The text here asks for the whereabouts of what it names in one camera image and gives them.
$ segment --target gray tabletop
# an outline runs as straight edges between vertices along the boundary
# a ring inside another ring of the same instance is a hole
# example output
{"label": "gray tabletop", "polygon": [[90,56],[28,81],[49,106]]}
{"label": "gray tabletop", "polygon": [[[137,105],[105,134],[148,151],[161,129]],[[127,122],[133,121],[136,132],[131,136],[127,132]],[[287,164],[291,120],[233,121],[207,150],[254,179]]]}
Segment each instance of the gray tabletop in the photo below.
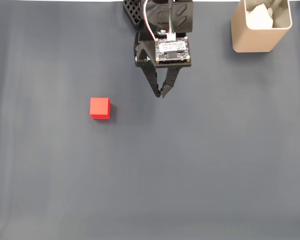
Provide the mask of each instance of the gray tabletop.
{"label": "gray tabletop", "polygon": [[194,4],[158,99],[121,2],[0,4],[0,240],[300,240],[300,2],[270,53],[233,51],[236,5]]}

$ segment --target cable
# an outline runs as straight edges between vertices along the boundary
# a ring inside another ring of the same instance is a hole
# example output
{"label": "cable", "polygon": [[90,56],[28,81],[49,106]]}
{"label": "cable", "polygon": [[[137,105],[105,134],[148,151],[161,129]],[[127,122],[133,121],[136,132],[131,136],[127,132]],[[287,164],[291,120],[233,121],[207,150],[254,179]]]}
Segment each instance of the cable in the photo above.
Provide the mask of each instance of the cable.
{"label": "cable", "polygon": [[145,25],[148,28],[149,32],[151,33],[151,36],[152,36],[153,40],[156,41],[156,37],[155,37],[154,33],[152,32],[152,30],[149,26],[149,22],[148,22],[148,18],[147,18],[147,13],[146,13],[147,3],[148,3],[148,0],[145,0],[144,4],[143,4],[143,18],[144,18],[144,21],[145,21]]}
{"label": "cable", "polygon": [[174,28],[172,26],[172,8],[174,5],[174,1],[173,0],[168,0],[168,9],[169,9],[169,33],[173,34],[174,33]]}

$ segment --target red cube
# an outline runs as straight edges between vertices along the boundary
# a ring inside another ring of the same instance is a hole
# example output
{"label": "red cube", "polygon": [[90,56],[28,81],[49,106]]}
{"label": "red cube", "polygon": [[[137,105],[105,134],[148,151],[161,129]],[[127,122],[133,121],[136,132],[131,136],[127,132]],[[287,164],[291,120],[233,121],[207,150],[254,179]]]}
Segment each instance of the red cube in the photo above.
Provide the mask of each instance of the red cube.
{"label": "red cube", "polygon": [[110,119],[111,103],[108,97],[91,97],[90,116],[93,119]]}

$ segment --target black bracket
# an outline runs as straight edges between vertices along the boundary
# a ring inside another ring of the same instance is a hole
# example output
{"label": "black bracket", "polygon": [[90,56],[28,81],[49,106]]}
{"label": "black bracket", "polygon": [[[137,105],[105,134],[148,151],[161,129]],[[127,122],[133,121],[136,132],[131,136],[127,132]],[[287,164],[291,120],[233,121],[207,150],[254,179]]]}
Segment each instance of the black bracket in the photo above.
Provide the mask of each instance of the black bracket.
{"label": "black bracket", "polygon": [[[162,62],[156,61],[156,47],[149,32],[137,32],[134,39],[135,65],[140,67],[148,80],[154,95],[164,98],[173,88],[178,73],[183,67],[190,67],[191,61]],[[165,81],[159,90],[156,68],[167,68]]]}
{"label": "black bracket", "polygon": [[[145,0],[123,0],[123,9],[135,29],[144,25],[143,6]],[[168,0],[150,0],[147,3],[147,19],[154,32],[156,29],[168,31],[169,7]],[[176,33],[190,33],[193,27],[193,0],[174,0],[172,24]]]}
{"label": "black bracket", "polygon": [[135,64],[142,69],[146,79],[150,84],[150,87],[154,95],[157,98],[159,97],[164,98],[166,94],[173,88],[179,70],[181,69],[181,67],[175,67],[175,68],[169,67],[166,71],[165,81],[162,84],[161,90],[159,90],[156,68],[150,61],[150,58],[147,57],[145,59],[136,59]]}

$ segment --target beige container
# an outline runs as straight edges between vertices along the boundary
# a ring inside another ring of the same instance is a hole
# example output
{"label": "beige container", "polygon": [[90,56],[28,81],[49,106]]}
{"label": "beige container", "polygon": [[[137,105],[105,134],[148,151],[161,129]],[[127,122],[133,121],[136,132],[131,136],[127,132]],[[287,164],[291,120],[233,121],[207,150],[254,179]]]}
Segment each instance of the beige container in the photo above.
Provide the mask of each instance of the beige container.
{"label": "beige container", "polygon": [[232,47],[237,53],[270,52],[292,26],[289,0],[282,0],[273,12],[272,29],[250,29],[247,26],[246,9],[252,11],[265,4],[271,7],[273,0],[240,0],[231,19]]}

